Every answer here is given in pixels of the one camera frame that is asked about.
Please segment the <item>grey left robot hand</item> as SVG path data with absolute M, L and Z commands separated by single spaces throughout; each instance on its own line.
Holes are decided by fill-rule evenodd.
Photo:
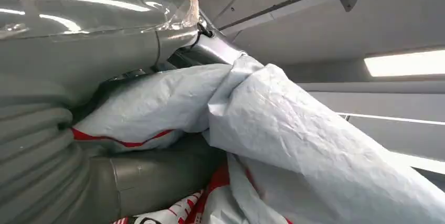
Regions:
M 205 188 L 223 153 L 197 135 L 92 157 L 71 125 L 128 73 L 243 54 L 192 0 L 1 0 L 1 223 L 111 223 Z

